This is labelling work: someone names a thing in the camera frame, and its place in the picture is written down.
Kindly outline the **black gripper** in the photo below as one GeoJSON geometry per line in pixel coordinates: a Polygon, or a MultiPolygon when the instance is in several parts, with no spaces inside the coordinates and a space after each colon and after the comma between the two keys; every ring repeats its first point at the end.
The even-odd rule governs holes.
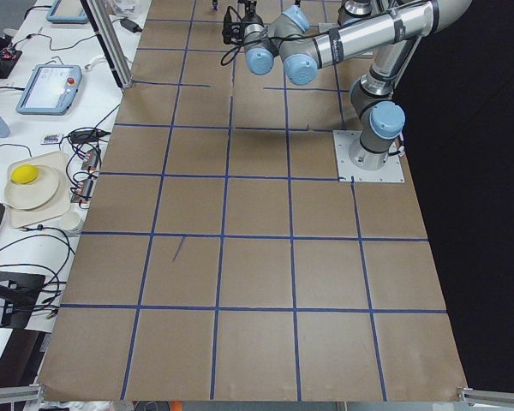
{"type": "Polygon", "coordinates": [[[241,18],[241,22],[246,25],[258,24],[263,26],[264,22],[261,17],[257,14],[256,0],[238,0],[239,4],[242,4],[244,7],[244,16],[241,18]]]}

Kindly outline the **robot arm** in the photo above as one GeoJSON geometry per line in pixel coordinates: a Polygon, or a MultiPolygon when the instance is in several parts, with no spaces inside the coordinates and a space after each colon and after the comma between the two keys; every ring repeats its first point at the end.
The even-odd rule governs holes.
{"type": "Polygon", "coordinates": [[[350,90],[362,131],[350,145],[349,158],[361,170],[376,171],[386,164],[405,124],[402,108],[391,101],[405,65],[421,38],[449,27],[470,3],[403,1],[385,9],[370,1],[344,1],[337,25],[315,35],[308,34],[308,18],[298,4],[270,24],[257,15],[254,1],[243,5],[245,15],[238,21],[224,18],[222,35],[226,44],[244,50],[253,74],[269,73],[279,58],[290,82],[303,86],[314,80],[319,69],[375,51],[368,72],[350,90]]]}

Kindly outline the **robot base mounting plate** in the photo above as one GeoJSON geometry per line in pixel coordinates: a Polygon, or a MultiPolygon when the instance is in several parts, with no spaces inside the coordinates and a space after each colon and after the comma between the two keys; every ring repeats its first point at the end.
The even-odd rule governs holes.
{"type": "Polygon", "coordinates": [[[404,183],[397,145],[393,140],[387,152],[375,154],[361,146],[361,131],[334,130],[338,180],[341,182],[404,183]]]}

